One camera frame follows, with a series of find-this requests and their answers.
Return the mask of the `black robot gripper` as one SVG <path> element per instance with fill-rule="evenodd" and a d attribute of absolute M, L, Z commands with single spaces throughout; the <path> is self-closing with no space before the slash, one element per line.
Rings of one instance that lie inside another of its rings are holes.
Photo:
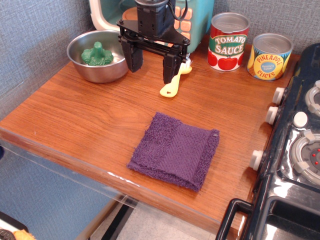
<path fill-rule="evenodd" d="M 175 0 L 136 0 L 137 20 L 120 19 L 116 23 L 120 28 L 120 35 L 127 35 L 121 39 L 122 51 L 128 69 L 135 73 L 143 64 L 143 50 L 159 51 L 163 57 L 163 82 L 171 83 L 174 76 L 179 72 L 182 62 L 188 59 L 188 46 L 190 40 L 176 31 L 175 20 L 181 21 L 185 18 L 188 4 L 181 17 L 175 15 Z M 174 51 L 169 51 L 167 46 L 160 42 L 172 44 Z"/>

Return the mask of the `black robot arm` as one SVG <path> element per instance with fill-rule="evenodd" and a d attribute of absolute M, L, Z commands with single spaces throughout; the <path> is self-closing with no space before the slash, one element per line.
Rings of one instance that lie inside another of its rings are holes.
<path fill-rule="evenodd" d="M 190 40 L 174 27 L 175 21 L 186 16 L 188 4 L 182 16 L 177 17 L 174 0 L 136 0 L 135 3 L 137 20 L 117 22 L 128 69 L 135 73 L 142 67 L 143 51 L 163 56 L 163 82 L 169 84 L 189 57 Z"/>

